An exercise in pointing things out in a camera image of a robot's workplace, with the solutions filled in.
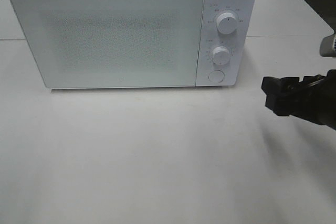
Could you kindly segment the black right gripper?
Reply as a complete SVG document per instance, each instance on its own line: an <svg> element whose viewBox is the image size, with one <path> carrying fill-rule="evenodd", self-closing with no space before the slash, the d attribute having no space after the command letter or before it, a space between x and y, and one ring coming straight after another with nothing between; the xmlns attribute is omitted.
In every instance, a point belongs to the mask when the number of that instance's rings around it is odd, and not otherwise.
<svg viewBox="0 0 336 224"><path fill-rule="evenodd" d="M335 58L335 34L320 44L322 57ZM295 116L317 125L335 129L335 70L325 76L263 77L261 89L266 95L265 107L278 116Z"/></svg>

